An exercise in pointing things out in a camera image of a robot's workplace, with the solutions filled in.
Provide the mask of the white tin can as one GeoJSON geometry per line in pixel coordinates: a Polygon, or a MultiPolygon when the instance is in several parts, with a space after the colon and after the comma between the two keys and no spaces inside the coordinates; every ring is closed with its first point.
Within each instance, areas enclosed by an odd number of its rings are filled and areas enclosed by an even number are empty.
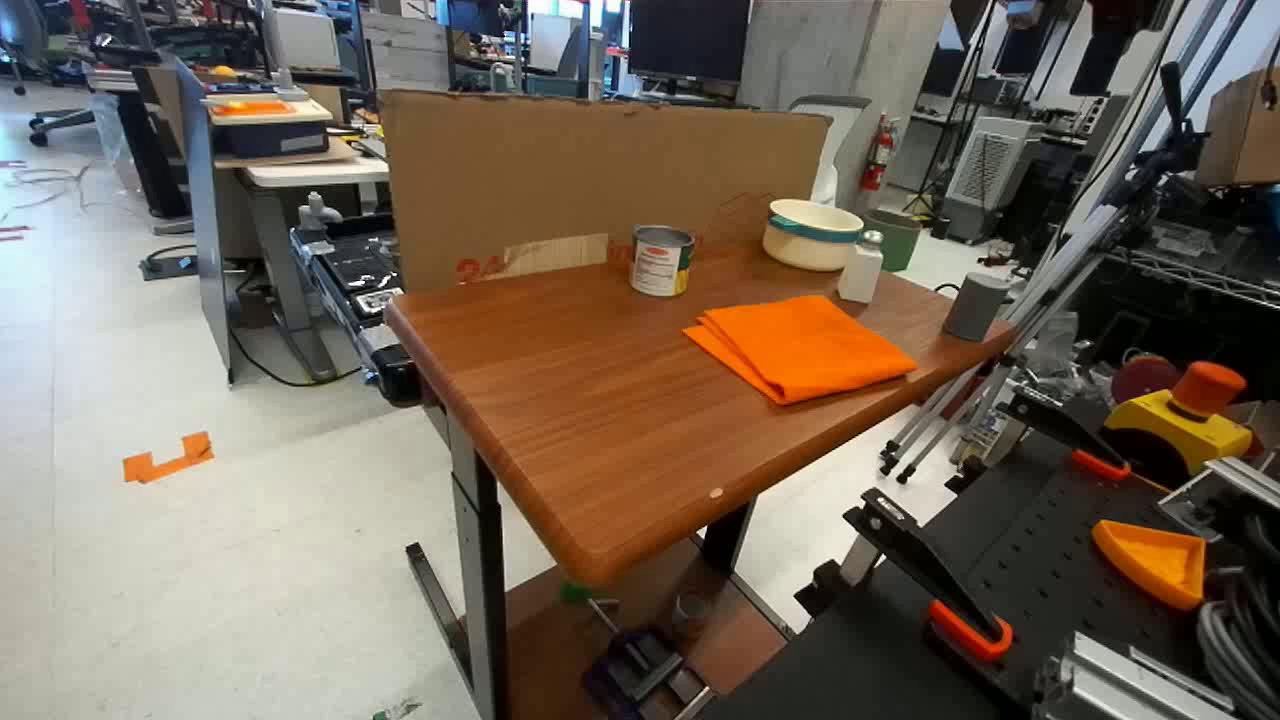
{"type": "Polygon", "coordinates": [[[640,296],[684,296],[693,284],[694,234],[669,225],[640,225],[632,230],[632,289],[640,296]]]}

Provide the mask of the folded orange cloth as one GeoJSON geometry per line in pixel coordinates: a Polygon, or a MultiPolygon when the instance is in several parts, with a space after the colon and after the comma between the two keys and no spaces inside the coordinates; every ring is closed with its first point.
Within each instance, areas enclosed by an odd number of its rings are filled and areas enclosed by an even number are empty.
{"type": "Polygon", "coordinates": [[[829,296],[706,307],[684,337],[779,406],[917,371],[898,343],[829,296]]]}

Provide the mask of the white bowl with green band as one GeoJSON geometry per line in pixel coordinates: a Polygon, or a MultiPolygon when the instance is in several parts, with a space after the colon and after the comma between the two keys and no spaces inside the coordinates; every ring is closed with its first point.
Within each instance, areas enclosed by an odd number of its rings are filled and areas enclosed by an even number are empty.
{"type": "Polygon", "coordinates": [[[764,250],[789,269],[841,272],[864,238],[864,221],[836,202],[770,199],[764,250]]]}

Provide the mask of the small white bottle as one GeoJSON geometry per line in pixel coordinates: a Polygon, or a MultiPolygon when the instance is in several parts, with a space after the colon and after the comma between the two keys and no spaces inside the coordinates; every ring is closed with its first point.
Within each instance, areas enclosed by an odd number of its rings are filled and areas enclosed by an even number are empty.
{"type": "Polygon", "coordinates": [[[878,269],[883,269],[883,250],[878,250],[883,234],[878,230],[864,230],[853,242],[853,254],[836,281],[836,296],[847,304],[869,304],[877,296],[878,284],[878,269]]]}

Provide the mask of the brown cardboard panel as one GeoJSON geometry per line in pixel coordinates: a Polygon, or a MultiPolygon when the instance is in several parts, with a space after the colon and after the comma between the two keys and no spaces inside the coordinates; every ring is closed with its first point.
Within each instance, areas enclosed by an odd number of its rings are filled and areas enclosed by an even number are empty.
{"type": "Polygon", "coordinates": [[[634,225],[755,238],[770,199],[812,192],[829,130],[798,112],[444,91],[387,91],[380,121],[408,290],[634,225]]]}

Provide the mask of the green trash bin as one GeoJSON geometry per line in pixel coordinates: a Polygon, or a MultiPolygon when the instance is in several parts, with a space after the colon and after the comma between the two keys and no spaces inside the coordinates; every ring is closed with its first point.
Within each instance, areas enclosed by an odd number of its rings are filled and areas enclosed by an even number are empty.
{"type": "Polygon", "coordinates": [[[878,230],[883,269],[903,272],[918,238],[918,221],[896,209],[877,209],[871,227],[878,230]]]}

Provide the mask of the red fire extinguisher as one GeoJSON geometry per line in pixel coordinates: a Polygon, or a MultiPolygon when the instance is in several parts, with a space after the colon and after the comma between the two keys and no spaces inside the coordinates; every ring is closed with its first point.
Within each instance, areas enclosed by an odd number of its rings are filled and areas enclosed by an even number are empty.
{"type": "Polygon", "coordinates": [[[878,115],[864,173],[860,173],[860,192],[878,192],[891,150],[896,150],[896,125],[878,115]]]}

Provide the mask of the grey cylindrical cup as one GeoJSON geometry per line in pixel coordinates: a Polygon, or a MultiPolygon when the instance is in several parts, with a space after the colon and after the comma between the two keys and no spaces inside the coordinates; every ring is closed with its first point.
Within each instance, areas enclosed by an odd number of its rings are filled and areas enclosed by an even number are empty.
{"type": "Polygon", "coordinates": [[[965,343],[978,343],[998,316],[1011,284],[987,272],[969,272],[948,316],[944,333],[965,343]]]}

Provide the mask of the grey desk with drawers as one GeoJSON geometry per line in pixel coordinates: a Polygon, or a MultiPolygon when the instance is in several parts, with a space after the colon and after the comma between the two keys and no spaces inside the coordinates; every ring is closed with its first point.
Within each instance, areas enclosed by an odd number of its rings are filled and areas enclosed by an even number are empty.
{"type": "Polygon", "coordinates": [[[222,379],[237,379],[246,365],[243,281],[269,289],[269,323],[300,365],[300,385],[337,379],[291,227],[307,195],[373,211],[387,163],[337,139],[333,112],[297,83],[222,89],[189,60],[167,60],[167,70],[178,109],[200,311],[222,379]]]}

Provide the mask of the black perforated board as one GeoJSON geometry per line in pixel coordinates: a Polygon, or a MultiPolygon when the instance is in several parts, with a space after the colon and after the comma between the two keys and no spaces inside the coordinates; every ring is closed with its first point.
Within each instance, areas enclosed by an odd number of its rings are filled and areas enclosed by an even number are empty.
{"type": "Polygon", "coordinates": [[[702,720],[1272,720],[1275,504],[1240,461],[1179,488],[1048,441],[917,520],[976,601],[1017,629],[987,669],[928,629],[928,593],[878,558],[864,585],[824,565],[812,625],[702,720]],[[1208,538],[1205,605],[1176,613],[1090,544],[1097,520],[1208,538]]]}

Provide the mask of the orange floor marker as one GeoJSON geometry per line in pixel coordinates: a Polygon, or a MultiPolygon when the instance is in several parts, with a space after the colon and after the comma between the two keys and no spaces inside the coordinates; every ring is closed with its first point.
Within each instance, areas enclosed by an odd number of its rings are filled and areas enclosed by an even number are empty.
{"type": "Polygon", "coordinates": [[[131,455],[120,461],[120,471],[125,471],[127,485],[156,485],[156,481],[189,471],[189,469],[196,469],[205,461],[212,461],[212,436],[209,432],[189,432],[189,436],[178,436],[178,451],[175,455],[131,451],[131,455]]]}

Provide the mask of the yellow emergency stop button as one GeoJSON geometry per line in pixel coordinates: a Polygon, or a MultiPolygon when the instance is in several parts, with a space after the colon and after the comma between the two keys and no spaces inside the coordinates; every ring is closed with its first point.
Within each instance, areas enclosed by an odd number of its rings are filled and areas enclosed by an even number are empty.
{"type": "Polygon", "coordinates": [[[1171,387],[1120,400],[1104,415],[1115,447],[1137,451],[1153,481],[1197,475],[1208,461],[1242,455],[1253,427],[1227,415],[1249,379],[1216,358],[1190,358],[1171,387]]]}

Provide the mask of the cardboard box upper right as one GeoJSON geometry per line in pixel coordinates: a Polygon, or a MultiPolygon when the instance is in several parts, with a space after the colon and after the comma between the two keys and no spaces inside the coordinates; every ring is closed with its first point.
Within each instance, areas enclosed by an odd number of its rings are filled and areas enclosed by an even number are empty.
{"type": "Polygon", "coordinates": [[[1197,180],[1208,188],[1280,180],[1280,70],[1275,69],[1249,70],[1216,91],[1197,180]]]}

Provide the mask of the black table leg frame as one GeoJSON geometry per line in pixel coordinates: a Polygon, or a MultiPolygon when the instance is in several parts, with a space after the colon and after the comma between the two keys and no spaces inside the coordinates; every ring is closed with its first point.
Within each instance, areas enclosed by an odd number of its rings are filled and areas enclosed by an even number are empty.
{"type": "Polygon", "coordinates": [[[453,515],[463,609],[446,605],[446,593],[419,544],[408,544],[402,557],[436,629],[446,640],[454,669],[468,678],[479,720],[513,720],[504,526],[496,475],[474,451],[468,427],[444,402],[426,402],[426,419],[453,455],[453,515]]]}

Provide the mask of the orange triangular plastic bracket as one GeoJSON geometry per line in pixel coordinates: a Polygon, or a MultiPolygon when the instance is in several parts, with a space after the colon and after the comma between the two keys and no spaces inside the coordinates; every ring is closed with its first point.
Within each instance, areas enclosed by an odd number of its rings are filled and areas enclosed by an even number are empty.
{"type": "Polygon", "coordinates": [[[1208,538],[1127,520],[1097,520],[1090,544],[1143,597],[1190,613],[1205,605],[1208,538]]]}

